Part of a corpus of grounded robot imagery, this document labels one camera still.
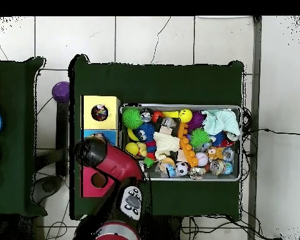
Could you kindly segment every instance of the red ball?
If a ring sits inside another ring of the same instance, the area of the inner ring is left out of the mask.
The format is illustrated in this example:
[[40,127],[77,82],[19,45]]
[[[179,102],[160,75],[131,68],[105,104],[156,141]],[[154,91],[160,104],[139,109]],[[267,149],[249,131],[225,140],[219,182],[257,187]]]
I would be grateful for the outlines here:
[[163,113],[161,111],[154,111],[152,116],[152,121],[155,123],[158,119],[158,117],[164,117]]

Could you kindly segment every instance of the green spiky ball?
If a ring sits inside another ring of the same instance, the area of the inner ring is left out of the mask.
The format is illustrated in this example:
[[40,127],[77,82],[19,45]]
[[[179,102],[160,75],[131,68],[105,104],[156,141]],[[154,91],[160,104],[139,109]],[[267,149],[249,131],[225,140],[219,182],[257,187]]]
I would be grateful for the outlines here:
[[203,143],[208,142],[210,142],[209,134],[203,131],[203,129],[198,128],[192,131],[190,145],[193,146],[193,148],[197,148]]
[[124,125],[132,130],[137,129],[143,123],[140,112],[134,108],[126,109],[122,114],[122,120]]

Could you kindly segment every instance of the orange toy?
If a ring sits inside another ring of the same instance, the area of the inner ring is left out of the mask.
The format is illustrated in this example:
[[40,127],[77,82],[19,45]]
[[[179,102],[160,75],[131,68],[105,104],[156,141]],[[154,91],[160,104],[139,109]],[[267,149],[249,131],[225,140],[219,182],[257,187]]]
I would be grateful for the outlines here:
[[194,168],[198,165],[198,159],[194,156],[195,153],[192,150],[192,146],[189,144],[189,139],[186,137],[188,133],[188,125],[186,123],[180,122],[179,130],[177,136],[180,139],[180,146],[183,153],[189,163],[190,167]]

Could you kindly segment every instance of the light blue cloth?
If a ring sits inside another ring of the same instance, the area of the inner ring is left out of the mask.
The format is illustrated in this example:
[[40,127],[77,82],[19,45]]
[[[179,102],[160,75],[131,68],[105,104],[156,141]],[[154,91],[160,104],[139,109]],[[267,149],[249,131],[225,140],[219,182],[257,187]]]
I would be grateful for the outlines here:
[[210,135],[227,131],[237,136],[240,135],[236,114],[230,109],[202,111],[206,115],[203,121],[204,130]]

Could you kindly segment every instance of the circular hole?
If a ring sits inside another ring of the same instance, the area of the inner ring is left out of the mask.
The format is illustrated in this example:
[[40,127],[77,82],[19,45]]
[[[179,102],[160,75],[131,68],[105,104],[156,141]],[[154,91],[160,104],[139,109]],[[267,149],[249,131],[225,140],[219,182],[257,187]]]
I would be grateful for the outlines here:
[[96,105],[91,110],[91,116],[96,121],[104,121],[108,114],[108,109],[104,105]]
[[102,175],[101,173],[95,173],[91,177],[92,185],[98,189],[106,187],[108,183],[108,177]]

